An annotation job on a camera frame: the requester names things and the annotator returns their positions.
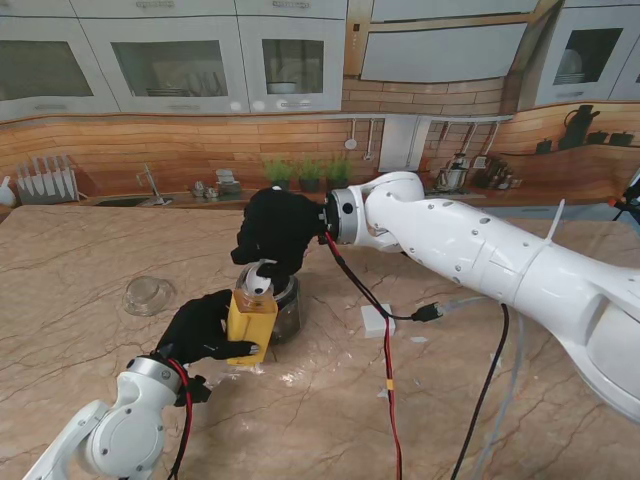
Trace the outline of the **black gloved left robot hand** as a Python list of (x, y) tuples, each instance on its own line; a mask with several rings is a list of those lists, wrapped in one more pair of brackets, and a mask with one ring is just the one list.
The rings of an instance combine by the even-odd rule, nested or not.
[(227, 338), (231, 299), (232, 291), (225, 289), (186, 302), (172, 318), (154, 353), (181, 364), (203, 358), (228, 360), (258, 354), (258, 344)]

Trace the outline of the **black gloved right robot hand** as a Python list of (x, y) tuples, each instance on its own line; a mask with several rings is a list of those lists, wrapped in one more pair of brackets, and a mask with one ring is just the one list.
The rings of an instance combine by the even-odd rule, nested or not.
[(326, 230), (325, 207), (307, 197), (284, 190), (262, 189), (244, 208), (231, 258), (236, 265), (262, 260), (258, 275), (290, 276), (303, 264), (313, 238)]

